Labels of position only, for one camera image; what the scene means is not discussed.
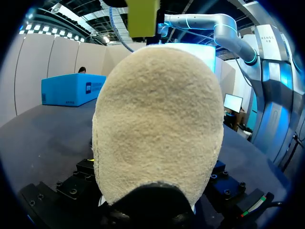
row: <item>blue glowing panel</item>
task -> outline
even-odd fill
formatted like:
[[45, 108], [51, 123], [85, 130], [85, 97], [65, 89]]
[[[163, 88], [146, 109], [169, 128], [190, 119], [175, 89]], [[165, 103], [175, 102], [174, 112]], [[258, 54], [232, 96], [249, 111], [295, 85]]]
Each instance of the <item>blue glowing panel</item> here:
[[166, 43], [168, 47], [180, 49], [202, 60], [215, 73], [215, 47], [202, 44], [187, 44], [187, 43]]

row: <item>blue counter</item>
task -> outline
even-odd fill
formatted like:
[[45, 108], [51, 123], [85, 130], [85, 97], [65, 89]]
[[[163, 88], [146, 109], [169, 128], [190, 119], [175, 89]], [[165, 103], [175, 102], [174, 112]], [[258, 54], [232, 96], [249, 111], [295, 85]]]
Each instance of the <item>blue counter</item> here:
[[60, 75], [41, 81], [43, 105], [80, 106], [96, 99], [106, 76], [90, 74]]

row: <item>screw hole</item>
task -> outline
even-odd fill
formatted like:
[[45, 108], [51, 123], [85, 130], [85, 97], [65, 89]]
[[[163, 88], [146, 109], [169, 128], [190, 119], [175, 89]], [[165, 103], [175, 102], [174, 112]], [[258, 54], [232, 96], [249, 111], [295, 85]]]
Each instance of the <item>screw hole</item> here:
[[34, 205], [35, 205], [35, 201], [34, 201], [34, 200], [31, 200], [31, 201], [30, 201], [30, 206], [33, 207]]

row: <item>blue light ring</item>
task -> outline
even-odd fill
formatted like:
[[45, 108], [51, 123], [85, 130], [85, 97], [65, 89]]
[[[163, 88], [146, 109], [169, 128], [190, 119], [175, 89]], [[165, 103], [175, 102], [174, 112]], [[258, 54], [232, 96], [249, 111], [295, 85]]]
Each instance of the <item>blue light ring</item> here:
[[256, 54], [256, 51], [254, 50], [254, 58], [249, 62], [248, 61], [244, 61], [244, 62], [249, 64], [249, 63], [253, 63], [254, 61], [256, 61], [256, 59], [257, 59], [257, 54]]

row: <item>fuzzy textured surface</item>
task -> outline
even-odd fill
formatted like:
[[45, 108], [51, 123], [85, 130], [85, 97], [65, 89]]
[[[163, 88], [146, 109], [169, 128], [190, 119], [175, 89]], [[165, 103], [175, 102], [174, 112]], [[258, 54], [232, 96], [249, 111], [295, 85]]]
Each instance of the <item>fuzzy textured surface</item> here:
[[146, 47], [122, 60], [98, 97], [92, 127], [96, 181], [113, 204], [153, 182], [202, 195], [223, 139], [214, 73], [197, 57]]

